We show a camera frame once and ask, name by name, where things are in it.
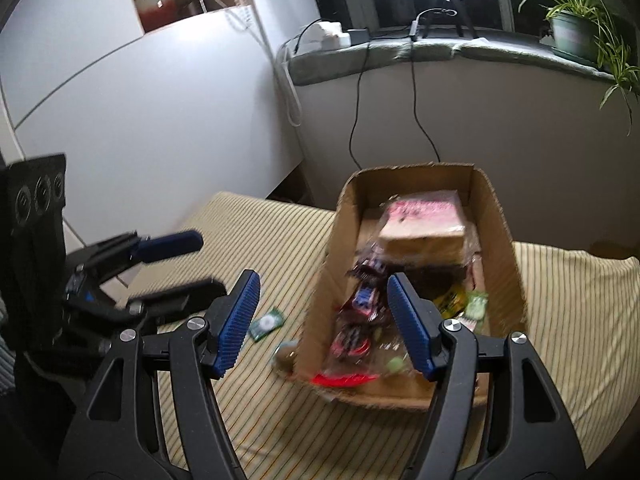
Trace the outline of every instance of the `cardboard box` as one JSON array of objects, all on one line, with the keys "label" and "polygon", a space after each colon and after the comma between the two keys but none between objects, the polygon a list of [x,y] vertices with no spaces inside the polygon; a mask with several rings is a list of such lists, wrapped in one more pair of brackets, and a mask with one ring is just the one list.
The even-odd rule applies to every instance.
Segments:
[{"label": "cardboard box", "polygon": [[[493,336],[526,332],[526,308],[509,229],[494,188],[481,170],[468,164],[430,164],[363,170],[351,176],[340,195],[328,254],[306,313],[295,375],[309,383],[322,371],[334,336],[335,309],[355,287],[346,273],[356,249],[369,237],[379,206],[393,195],[455,189],[465,214],[476,223],[482,247],[484,282],[489,293],[485,325]],[[474,404],[486,402],[488,380],[479,377]],[[319,388],[325,396],[376,408],[426,410],[435,388],[422,376],[379,379],[357,388]]]}]

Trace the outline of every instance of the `candy wrapper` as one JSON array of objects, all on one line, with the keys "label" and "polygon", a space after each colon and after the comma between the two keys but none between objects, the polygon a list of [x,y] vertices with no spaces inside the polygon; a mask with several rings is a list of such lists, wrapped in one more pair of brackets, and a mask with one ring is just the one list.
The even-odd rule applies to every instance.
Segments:
[{"label": "candy wrapper", "polygon": [[469,291],[467,294],[465,311],[459,314],[458,319],[471,332],[480,332],[482,322],[486,315],[486,306],[489,302],[489,295],[479,290]]},{"label": "candy wrapper", "polygon": [[384,285],[371,286],[361,283],[342,306],[338,318],[345,323],[381,325],[392,321],[386,305]]},{"label": "candy wrapper", "polygon": [[347,274],[368,285],[386,284],[389,277],[388,265],[382,260],[383,250],[375,242],[368,244],[360,252],[356,264]]},{"label": "candy wrapper", "polygon": [[346,324],[329,348],[324,369],[312,382],[332,388],[353,388],[380,377],[371,369],[372,331],[369,326]]},{"label": "candy wrapper", "polygon": [[255,342],[258,342],[283,324],[284,316],[277,308],[274,308],[261,318],[252,321],[249,325],[249,335]]},{"label": "candy wrapper", "polygon": [[445,294],[433,300],[442,319],[456,317],[466,308],[467,292],[461,283],[453,285]]}]

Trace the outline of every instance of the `window sill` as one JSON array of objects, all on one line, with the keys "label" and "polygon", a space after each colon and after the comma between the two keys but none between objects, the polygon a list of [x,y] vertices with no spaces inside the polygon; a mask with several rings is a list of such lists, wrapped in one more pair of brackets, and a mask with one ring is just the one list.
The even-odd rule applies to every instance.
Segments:
[{"label": "window sill", "polygon": [[[480,31],[483,38],[468,40],[454,37],[453,30],[441,29],[436,33],[451,37],[417,41],[413,54],[415,62],[445,61],[462,56],[468,59],[533,65],[589,79],[612,81],[610,74],[558,57],[550,47],[521,34],[483,30]],[[340,50],[296,56],[289,62],[291,79],[296,86],[307,86],[360,73],[366,48],[365,43]],[[411,50],[409,39],[373,40],[365,70],[409,62]]]}]

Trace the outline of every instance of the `yellow package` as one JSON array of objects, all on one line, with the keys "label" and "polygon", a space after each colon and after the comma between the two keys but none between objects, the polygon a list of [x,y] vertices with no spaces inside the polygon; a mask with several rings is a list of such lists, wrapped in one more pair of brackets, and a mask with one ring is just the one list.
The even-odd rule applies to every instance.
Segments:
[{"label": "yellow package", "polygon": [[466,307],[466,290],[461,283],[455,283],[447,292],[433,300],[442,319],[456,317]]}]

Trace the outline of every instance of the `black cable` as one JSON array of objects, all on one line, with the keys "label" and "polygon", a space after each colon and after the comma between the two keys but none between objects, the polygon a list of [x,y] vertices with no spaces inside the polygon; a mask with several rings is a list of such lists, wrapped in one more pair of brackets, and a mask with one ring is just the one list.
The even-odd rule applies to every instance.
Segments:
[{"label": "black cable", "polygon": [[298,42],[296,43],[296,47],[293,51],[294,56],[298,53],[298,49],[300,48],[300,40],[302,40],[302,35],[306,32],[306,30],[311,27],[311,25],[313,25],[314,23],[317,22],[321,22],[322,18],[318,18],[317,20],[313,20],[311,23],[309,23],[305,28],[302,29],[302,32],[300,32],[300,35],[298,36]]},{"label": "black cable", "polygon": [[367,61],[369,60],[370,46],[371,46],[371,40],[367,42],[367,49],[364,53],[364,62],[362,63],[362,68],[360,69],[360,75],[358,76],[358,84],[356,86],[356,117],[353,120],[353,128],[351,128],[351,135],[349,135],[349,155],[351,155],[351,160],[354,161],[355,165],[358,167],[359,170],[362,169],[362,166],[353,155],[353,149],[351,145],[353,143],[353,133],[356,131],[356,126],[358,124],[358,116],[360,115],[360,81],[362,80],[362,74],[364,74],[364,70],[367,66]]},{"label": "black cable", "polygon": [[375,38],[371,38],[371,41],[373,40],[406,40],[407,38],[410,38],[411,36],[397,36],[395,38],[392,38],[391,36],[377,36]]},{"label": "black cable", "polygon": [[433,151],[436,154],[436,158],[438,159],[438,162],[442,162],[442,160],[440,158],[440,153],[438,153],[436,145],[433,143],[433,140],[431,140],[431,137],[429,136],[429,134],[422,127],[422,124],[420,124],[420,119],[418,119],[418,111],[417,111],[418,92],[415,89],[414,42],[413,41],[411,42],[410,58],[411,58],[411,82],[412,82],[412,85],[414,86],[414,119],[415,119],[415,123],[418,125],[418,127],[421,129],[421,131],[424,133],[424,136],[427,137],[427,140],[431,143],[431,147],[433,148]]}]

